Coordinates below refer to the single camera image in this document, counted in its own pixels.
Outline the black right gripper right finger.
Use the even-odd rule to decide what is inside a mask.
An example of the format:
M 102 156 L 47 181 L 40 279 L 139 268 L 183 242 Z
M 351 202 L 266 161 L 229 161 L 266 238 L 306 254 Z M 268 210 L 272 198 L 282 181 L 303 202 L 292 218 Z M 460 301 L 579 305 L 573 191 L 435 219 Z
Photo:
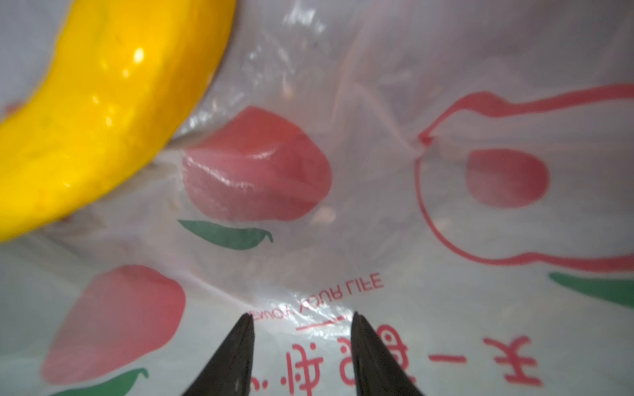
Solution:
M 424 396 L 358 312 L 353 315 L 351 347 L 357 396 Z

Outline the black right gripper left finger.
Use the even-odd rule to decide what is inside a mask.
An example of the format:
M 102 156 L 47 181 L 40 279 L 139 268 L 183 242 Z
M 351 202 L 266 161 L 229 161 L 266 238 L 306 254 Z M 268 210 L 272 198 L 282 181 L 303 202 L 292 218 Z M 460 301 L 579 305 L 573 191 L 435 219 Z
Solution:
M 253 316 L 244 313 L 183 396 L 248 396 L 254 341 Z

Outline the pink plastic bag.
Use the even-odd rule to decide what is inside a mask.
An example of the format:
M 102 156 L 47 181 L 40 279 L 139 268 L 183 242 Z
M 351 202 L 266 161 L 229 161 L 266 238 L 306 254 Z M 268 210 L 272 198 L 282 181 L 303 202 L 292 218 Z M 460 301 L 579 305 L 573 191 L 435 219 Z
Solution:
M 4 395 L 353 395 L 364 315 L 426 395 L 633 392 L 630 1 L 241 1 L 204 101 L 1 247 Z

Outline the yellow fake banana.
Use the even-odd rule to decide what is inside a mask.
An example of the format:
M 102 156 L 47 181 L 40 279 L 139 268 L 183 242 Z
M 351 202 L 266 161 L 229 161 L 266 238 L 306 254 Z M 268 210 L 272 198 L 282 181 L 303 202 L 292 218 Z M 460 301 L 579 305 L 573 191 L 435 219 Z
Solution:
M 77 211 L 132 177 L 203 98 L 233 1 L 76 1 L 49 72 L 1 124 L 1 238 Z

